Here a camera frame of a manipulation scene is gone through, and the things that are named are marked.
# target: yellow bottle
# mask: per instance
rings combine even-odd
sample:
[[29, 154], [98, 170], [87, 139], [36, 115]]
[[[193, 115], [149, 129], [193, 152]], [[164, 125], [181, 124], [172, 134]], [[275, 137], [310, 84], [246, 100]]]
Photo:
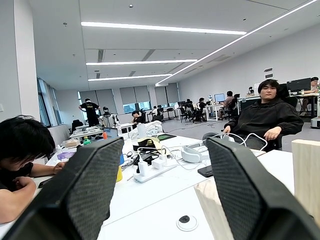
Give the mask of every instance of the yellow bottle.
[[122, 170], [121, 170], [121, 166], [119, 166], [118, 173], [116, 175], [116, 182], [119, 182], [121, 180], [122, 180]]

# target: ceiling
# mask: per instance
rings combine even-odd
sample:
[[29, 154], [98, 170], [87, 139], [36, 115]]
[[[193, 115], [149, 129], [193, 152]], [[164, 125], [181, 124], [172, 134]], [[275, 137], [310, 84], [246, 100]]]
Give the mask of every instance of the ceiling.
[[[38, 77], [57, 90], [98, 90], [154, 85], [191, 63], [86, 66], [94, 62], [201, 59], [239, 35], [81, 26], [81, 22], [230, 31], [251, 30], [305, 0], [30, 0]], [[320, 24], [317, 1], [171, 77], [182, 81], [255, 48]]]

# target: green bottle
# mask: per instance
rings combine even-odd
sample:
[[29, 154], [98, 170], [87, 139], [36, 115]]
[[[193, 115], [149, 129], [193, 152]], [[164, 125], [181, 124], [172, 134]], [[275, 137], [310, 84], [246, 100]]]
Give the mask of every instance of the green bottle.
[[87, 145], [87, 144], [90, 144], [91, 141], [88, 139], [87, 136], [84, 137], [84, 141], [83, 141], [83, 145]]

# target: power strip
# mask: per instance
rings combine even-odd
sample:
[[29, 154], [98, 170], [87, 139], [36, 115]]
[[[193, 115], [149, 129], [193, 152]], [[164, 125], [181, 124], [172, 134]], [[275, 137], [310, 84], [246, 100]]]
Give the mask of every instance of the power strip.
[[140, 183], [145, 183], [146, 181], [149, 181], [150, 179], [153, 179], [155, 178], [156, 176], [159, 176], [173, 168], [175, 168], [176, 166], [173, 165], [173, 166], [164, 166], [162, 169], [157, 169], [153, 166], [149, 166], [148, 168], [148, 171], [146, 173], [145, 176], [142, 176], [141, 173], [134, 173], [133, 174], [133, 177], [135, 180], [137, 180], [138, 182]]

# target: wooden block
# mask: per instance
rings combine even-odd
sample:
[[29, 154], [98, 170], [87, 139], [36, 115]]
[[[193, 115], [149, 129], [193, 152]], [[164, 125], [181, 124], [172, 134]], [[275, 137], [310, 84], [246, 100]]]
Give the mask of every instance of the wooden block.
[[214, 240], [234, 240], [225, 212], [222, 208], [216, 182], [209, 178], [194, 186], [206, 221], [208, 222]]
[[292, 154], [295, 197], [320, 227], [320, 142], [294, 140]]

